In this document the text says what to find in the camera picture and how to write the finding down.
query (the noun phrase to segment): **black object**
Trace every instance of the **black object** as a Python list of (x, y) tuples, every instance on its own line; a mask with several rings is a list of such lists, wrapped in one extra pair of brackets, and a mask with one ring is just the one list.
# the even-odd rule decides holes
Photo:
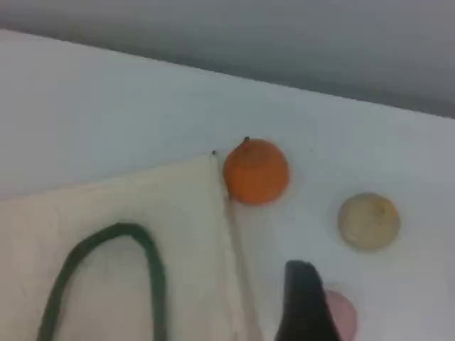
[(131, 237), (144, 249), (150, 275), (151, 307), (154, 319), (153, 340), (167, 341), (166, 277), (158, 248), (144, 227), (138, 224), (121, 222), (106, 227), (82, 240), (68, 254), (46, 303), (37, 341), (52, 341), (54, 339), (64, 290), (81, 261), (99, 245), (123, 236)]
[(275, 341), (341, 341), (316, 268), (288, 261), (282, 321)]

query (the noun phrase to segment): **wall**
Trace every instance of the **wall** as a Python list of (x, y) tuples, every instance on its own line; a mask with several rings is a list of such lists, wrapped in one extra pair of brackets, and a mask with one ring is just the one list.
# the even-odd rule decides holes
[(450, 0), (3, 0), (0, 26), (450, 116)]

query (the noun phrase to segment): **green cord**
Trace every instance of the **green cord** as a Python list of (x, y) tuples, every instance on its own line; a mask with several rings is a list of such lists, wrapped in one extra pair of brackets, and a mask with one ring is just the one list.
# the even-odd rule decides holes
[(62, 296), (71, 276), (77, 270), (77, 266), (99, 245), (117, 237), (130, 236), (139, 243), (145, 251), (149, 267), (151, 287), (151, 307), (154, 319), (154, 341), (167, 341), (166, 319), (166, 277), (164, 265), (158, 253), (158, 249), (149, 233), (138, 224), (117, 223), (102, 229), (101, 231), (82, 240), (68, 254), (52, 291), (41, 320), (37, 341), (52, 341), (60, 313)]

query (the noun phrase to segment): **beige cloth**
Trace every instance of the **beige cloth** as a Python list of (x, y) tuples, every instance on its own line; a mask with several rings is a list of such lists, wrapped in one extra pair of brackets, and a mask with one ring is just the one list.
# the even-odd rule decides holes
[[(216, 157), (0, 204), (0, 340), (35, 340), (67, 253), (118, 221), (156, 238), (169, 284), (170, 341), (245, 340), (225, 191)], [(67, 290), (56, 340), (152, 340), (142, 249), (103, 245)]]

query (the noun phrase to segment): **orange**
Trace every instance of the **orange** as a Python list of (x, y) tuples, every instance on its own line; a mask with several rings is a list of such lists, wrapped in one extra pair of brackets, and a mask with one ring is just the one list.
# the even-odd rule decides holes
[(223, 175), (232, 197), (245, 204), (260, 205), (284, 192), (289, 183), (289, 166), (272, 142), (245, 137), (227, 156)]

